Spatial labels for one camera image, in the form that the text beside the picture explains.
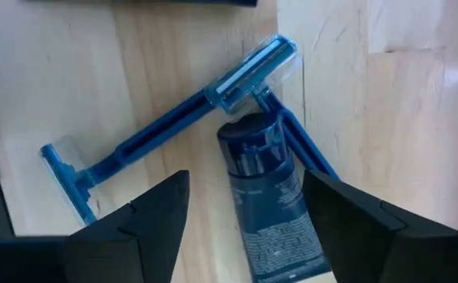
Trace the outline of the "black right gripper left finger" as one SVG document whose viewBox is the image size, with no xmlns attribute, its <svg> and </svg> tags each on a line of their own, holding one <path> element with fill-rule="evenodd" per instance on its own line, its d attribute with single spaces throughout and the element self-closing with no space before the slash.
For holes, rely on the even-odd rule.
<svg viewBox="0 0 458 283">
<path fill-rule="evenodd" d="M 170 283 L 190 199 L 190 175 L 177 171 L 68 238 L 68 283 Z"/>
</svg>

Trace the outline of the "blue disposable razor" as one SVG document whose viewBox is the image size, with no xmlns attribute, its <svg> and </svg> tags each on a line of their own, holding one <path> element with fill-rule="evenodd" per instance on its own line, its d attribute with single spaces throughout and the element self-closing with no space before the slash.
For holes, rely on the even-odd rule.
<svg viewBox="0 0 458 283">
<path fill-rule="evenodd" d="M 262 112 L 282 117 L 285 139 L 304 167 L 337 178 L 296 116 L 274 94 L 275 88 L 301 65 L 297 45 L 283 35 L 271 35 L 225 75 L 207 86 L 205 97 L 229 116 L 257 105 Z"/>
<path fill-rule="evenodd" d="M 83 223 L 90 225 L 97 221 L 95 212 L 88 204 L 91 189 L 143 158 L 212 111 L 215 106 L 209 97 L 215 93 L 215 90 L 208 88 L 199 90 L 192 97 L 123 141 L 103 160 L 79 171 L 71 164 L 63 162 L 52 144 L 44 145 L 40 149 L 41 155 Z"/>
</svg>

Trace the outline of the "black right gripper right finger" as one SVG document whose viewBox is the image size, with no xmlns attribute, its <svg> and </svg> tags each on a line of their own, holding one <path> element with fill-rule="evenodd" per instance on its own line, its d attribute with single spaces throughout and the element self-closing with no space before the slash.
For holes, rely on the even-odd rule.
<svg viewBox="0 0 458 283">
<path fill-rule="evenodd" d="M 458 283 L 458 230 L 319 171 L 302 191 L 337 283 Z"/>
</svg>

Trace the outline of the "dark blue cream tube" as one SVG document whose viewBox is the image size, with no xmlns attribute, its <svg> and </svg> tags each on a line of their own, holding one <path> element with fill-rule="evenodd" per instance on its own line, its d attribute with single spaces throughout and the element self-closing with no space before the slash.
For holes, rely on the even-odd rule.
<svg viewBox="0 0 458 283">
<path fill-rule="evenodd" d="M 252 283 L 329 272 L 277 116 L 252 113 L 217 132 Z"/>
</svg>

